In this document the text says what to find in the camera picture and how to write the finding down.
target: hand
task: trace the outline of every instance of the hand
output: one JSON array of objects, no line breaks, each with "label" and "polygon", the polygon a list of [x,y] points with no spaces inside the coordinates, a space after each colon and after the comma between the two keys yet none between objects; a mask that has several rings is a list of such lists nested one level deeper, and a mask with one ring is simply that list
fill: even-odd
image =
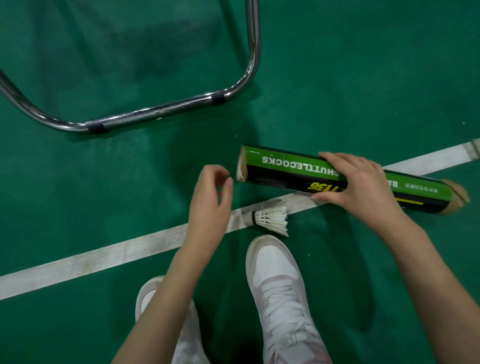
[{"label": "hand", "polygon": [[380,233],[392,223],[408,219],[395,200],[385,172],[378,163],[346,153],[318,153],[348,180],[342,192],[318,192],[314,201],[342,206],[373,231]]},{"label": "hand", "polygon": [[188,218],[187,236],[183,246],[208,259],[225,234],[233,198],[233,179],[219,165],[207,165],[200,172]]}]

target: forearm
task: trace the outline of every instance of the forearm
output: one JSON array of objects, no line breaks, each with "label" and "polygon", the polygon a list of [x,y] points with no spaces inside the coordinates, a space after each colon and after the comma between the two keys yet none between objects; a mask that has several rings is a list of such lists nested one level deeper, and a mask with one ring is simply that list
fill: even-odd
[{"label": "forearm", "polygon": [[170,363],[195,285],[209,256],[185,244],[175,254],[167,274],[133,327],[113,364]]},{"label": "forearm", "polygon": [[425,231],[406,217],[379,235],[398,264],[437,361],[476,362],[480,357],[480,309]]}]

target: shuttlecock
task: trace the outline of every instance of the shuttlecock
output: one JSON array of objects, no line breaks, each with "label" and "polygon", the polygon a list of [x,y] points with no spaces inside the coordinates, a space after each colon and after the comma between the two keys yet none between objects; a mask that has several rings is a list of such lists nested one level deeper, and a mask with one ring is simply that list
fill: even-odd
[{"label": "shuttlecock", "polygon": [[246,226],[263,226],[270,231],[275,231],[281,235],[287,234],[287,203],[280,202],[274,206],[257,211],[249,211],[243,215]]}]

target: green floor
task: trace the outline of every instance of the green floor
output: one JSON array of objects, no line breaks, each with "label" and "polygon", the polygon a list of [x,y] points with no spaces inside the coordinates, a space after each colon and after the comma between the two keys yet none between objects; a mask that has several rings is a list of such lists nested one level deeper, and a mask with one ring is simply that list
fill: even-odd
[{"label": "green floor", "polygon": [[[202,165],[233,172],[243,142],[386,165],[480,137],[477,0],[260,0],[260,11],[255,83],[221,107],[90,137],[50,130],[0,97],[0,275],[185,223]],[[248,55],[244,18],[241,0],[4,2],[0,67],[38,106],[84,121],[232,84]],[[477,300],[479,167],[434,175],[464,185],[473,204],[411,214]],[[233,208],[285,193],[236,185]],[[244,268],[261,232],[228,234],[195,292],[213,364],[261,361]],[[291,216],[289,232],[335,363],[434,362],[366,227],[323,206]],[[109,362],[139,288],[174,253],[0,301],[0,363]]]}]

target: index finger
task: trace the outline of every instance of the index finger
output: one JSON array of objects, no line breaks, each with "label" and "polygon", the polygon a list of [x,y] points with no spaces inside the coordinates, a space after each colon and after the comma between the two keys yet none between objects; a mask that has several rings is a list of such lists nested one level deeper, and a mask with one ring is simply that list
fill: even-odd
[{"label": "index finger", "polygon": [[330,163],[333,168],[339,171],[344,176],[348,177],[353,171],[355,171],[355,166],[347,162],[341,157],[336,156],[330,152],[319,152],[319,156],[325,158],[328,163]]},{"label": "index finger", "polygon": [[207,164],[198,177],[198,182],[214,183],[215,187],[223,186],[230,172],[219,164]]}]

